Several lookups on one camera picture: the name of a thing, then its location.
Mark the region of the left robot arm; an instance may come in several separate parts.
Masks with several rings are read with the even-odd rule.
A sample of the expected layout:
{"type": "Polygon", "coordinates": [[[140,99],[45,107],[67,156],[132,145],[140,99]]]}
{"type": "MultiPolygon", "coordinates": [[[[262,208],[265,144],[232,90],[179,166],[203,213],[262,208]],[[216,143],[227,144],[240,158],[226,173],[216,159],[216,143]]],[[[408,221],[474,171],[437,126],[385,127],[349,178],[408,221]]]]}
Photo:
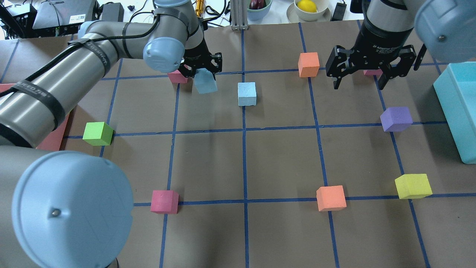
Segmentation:
{"type": "Polygon", "coordinates": [[[221,71],[190,0],[155,0],[152,24],[84,22],[45,66],[1,94],[1,267],[118,268],[133,191],[112,161],[38,146],[121,59],[161,73],[221,71]]]}

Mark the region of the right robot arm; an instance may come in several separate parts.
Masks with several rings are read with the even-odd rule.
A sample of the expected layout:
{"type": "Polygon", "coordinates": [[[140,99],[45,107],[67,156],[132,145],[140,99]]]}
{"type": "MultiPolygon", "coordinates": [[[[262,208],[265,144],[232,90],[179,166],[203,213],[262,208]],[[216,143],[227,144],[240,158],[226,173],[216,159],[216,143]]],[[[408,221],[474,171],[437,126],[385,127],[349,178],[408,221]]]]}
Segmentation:
{"type": "Polygon", "coordinates": [[[360,70],[381,70],[379,88],[417,70],[428,51],[436,60],[460,63],[475,57],[474,0],[352,0],[364,16],[351,49],[335,46],[326,63],[334,89],[360,70]]]}

